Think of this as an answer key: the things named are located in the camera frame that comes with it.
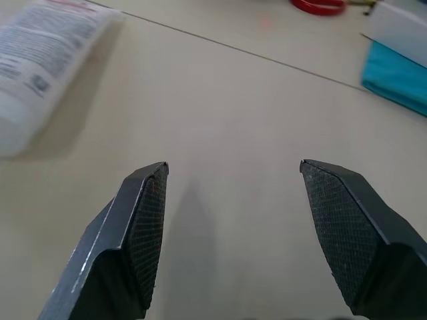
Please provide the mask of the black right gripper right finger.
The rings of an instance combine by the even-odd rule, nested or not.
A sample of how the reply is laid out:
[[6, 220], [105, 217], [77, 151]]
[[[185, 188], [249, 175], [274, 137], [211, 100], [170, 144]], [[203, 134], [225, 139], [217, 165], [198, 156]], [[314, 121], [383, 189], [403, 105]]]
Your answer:
[[346, 305], [369, 320], [427, 320], [427, 242], [359, 173], [304, 159], [319, 244]]

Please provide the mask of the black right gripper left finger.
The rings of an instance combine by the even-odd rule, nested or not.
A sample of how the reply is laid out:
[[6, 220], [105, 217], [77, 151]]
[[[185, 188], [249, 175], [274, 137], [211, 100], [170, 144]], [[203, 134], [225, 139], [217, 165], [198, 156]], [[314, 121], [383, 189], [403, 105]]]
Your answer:
[[161, 253], [169, 167], [127, 176], [86, 227], [37, 320], [144, 320]]

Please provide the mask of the teal and white box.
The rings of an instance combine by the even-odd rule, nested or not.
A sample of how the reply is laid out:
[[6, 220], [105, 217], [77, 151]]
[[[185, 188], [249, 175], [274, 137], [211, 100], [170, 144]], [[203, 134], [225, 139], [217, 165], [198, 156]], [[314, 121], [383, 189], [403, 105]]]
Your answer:
[[427, 0], [377, 2], [363, 35], [372, 42], [361, 85], [427, 117]]

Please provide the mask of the white printed tube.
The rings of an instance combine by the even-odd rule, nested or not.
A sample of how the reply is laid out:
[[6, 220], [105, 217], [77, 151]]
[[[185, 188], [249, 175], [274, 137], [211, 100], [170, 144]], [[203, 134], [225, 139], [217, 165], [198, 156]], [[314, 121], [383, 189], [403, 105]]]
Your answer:
[[0, 26], [0, 158], [25, 150], [118, 10], [84, 0], [31, 0]]

